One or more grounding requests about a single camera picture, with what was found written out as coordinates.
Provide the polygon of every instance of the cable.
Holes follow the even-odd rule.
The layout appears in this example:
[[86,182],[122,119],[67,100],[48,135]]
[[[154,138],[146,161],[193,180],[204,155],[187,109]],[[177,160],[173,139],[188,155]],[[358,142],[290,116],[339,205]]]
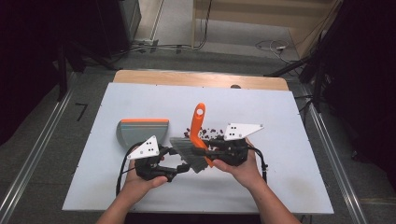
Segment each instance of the cable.
[[255,148],[255,147],[251,147],[249,146],[248,149],[253,150],[256,152],[257,155],[259,155],[260,159],[262,160],[262,178],[264,179],[265,182],[267,182],[267,167],[268,165],[265,164],[264,162],[264,156],[262,155],[262,152]]
[[297,74],[297,77],[299,77],[300,76],[300,73],[299,72],[297,72],[297,70],[295,69],[295,68],[293,68],[293,71]]
[[132,43],[131,46],[133,45],[138,45],[135,48],[128,49],[125,52],[123,52],[119,58],[115,59],[114,61],[110,62],[110,64],[118,62],[120,59],[122,59],[126,54],[130,52],[135,52],[135,51],[140,51],[144,49],[185,49],[185,50],[200,50],[206,43],[207,40],[207,26],[209,24],[209,15],[210,15],[210,9],[212,8],[212,0],[209,2],[209,7],[207,9],[206,13],[206,18],[205,18],[205,35],[203,41],[198,45],[198,46],[192,46],[192,45],[157,45],[157,46],[151,46],[147,45],[145,43]]
[[305,121],[306,121],[306,114],[308,113],[309,106],[310,106],[313,102],[314,102],[313,99],[307,101],[307,102],[305,103],[305,106],[303,106],[303,108],[301,108],[301,109],[299,110],[299,112],[304,111],[304,115],[303,115],[303,125],[304,125],[304,127],[305,127]]
[[[204,8],[204,0],[201,0],[201,8]],[[200,29],[201,29],[201,32],[202,32],[202,17],[203,17],[203,16],[204,16],[204,11],[201,10],[201,19],[200,19],[200,23],[201,23]]]
[[273,45],[274,42],[278,43],[278,40],[273,40],[273,41],[271,41],[271,43],[270,43],[270,50],[275,54],[275,56],[276,56],[278,59],[280,59],[280,60],[282,60],[283,62],[285,62],[285,63],[292,63],[292,62],[290,62],[290,61],[287,61],[287,60],[283,59],[283,58],[280,56],[280,54],[283,52],[283,49],[282,49],[279,53],[276,53],[276,52],[273,50],[272,45]]
[[123,167],[124,167],[124,165],[125,165],[125,162],[126,162],[126,160],[127,160],[128,155],[131,154],[132,150],[133,150],[135,147],[138,147],[138,146],[142,145],[143,143],[144,143],[144,142],[139,142],[139,143],[134,144],[134,145],[131,146],[131,147],[128,149],[128,151],[126,152],[126,154],[125,154],[125,156],[124,156],[124,158],[123,158],[123,161],[122,161],[121,168],[120,168],[119,178],[117,179],[116,195],[119,195],[119,193],[120,193],[122,175],[125,174],[125,173],[127,173],[128,171],[130,171],[130,170],[128,170],[128,171],[126,171],[126,172],[123,171]]
[[313,98],[314,95],[304,95],[304,96],[294,96],[294,99],[306,99],[306,98]]

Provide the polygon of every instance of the white table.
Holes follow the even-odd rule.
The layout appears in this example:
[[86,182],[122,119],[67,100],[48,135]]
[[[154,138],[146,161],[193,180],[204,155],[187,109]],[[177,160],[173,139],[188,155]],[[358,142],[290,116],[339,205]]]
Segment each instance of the white table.
[[[290,91],[236,90],[185,86],[110,83],[92,133],[81,156],[63,210],[103,211],[115,198],[125,149],[117,142],[121,119],[167,118],[163,145],[184,136],[195,106],[203,102],[203,128],[225,129],[229,122],[260,123],[264,130],[249,137],[264,155],[268,183],[294,214],[332,214],[332,205]],[[168,156],[163,166],[176,167]],[[254,214],[248,191],[216,168],[177,175],[172,183],[151,190],[136,212]]]

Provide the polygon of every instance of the person's right hand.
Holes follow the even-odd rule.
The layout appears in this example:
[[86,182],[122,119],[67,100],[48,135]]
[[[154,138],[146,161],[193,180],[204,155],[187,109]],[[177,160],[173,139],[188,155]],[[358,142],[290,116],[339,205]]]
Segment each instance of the person's right hand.
[[252,188],[257,182],[260,182],[257,180],[262,179],[257,167],[256,154],[253,150],[248,152],[247,160],[239,166],[231,166],[221,160],[214,160],[213,164],[221,171],[233,175],[233,177],[247,189]]

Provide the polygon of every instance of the hand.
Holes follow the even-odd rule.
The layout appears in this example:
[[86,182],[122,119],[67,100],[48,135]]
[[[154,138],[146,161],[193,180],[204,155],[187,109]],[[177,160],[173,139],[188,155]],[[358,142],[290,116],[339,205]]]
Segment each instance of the hand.
[[[129,162],[129,169],[132,168],[134,168],[134,161]],[[137,176],[135,169],[129,171],[120,194],[96,223],[124,223],[126,214],[135,203],[139,202],[149,190],[157,188],[167,181],[168,179],[165,176],[158,176],[152,180],[146,181]]]
[[214,160],[213,164],[221,171],[230,173],[245,188],[250,189],[258,179],[262,179],[259,169],[257,168],[256,154],[250,150],[247,154],[247,160],[239,166],[231,166],[221,160]]
[[[129,169],[131,168],[134,168],[134,161],[130,161],[129,163]],[[122,195],[122,198],[127,199],[132,206],[132,204],[139,202],[149,190],[163,185],[167,180],[165,176],[158,176],[147,181],[138,176],[136,170],[133,169],[128,172],[120,195]]]

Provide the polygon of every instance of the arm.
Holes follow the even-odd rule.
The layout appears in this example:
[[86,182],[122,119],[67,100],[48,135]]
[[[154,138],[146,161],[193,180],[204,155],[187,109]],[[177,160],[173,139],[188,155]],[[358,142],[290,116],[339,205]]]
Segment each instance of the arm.
[[233,175],[242,186],[248,189],[259,208],[263,223],[300,223],[262,179],[254,151],[250,150],[247,161],[239,166],[230,166],[220,160],[214,160],[213,164],[221,171]]
[[[131,161],[129,163],[129,168],[131,169],[133,167],[134,161]],[[158,176],[150,181],[146,181],[137,176],[135,170],[128,172],[120,194],[96,223],[122,224],[129,209],[131,209],[135,203],[139,202],[150,189],[157,188],[166,183],[166,181],[167,178],[165,176]]]

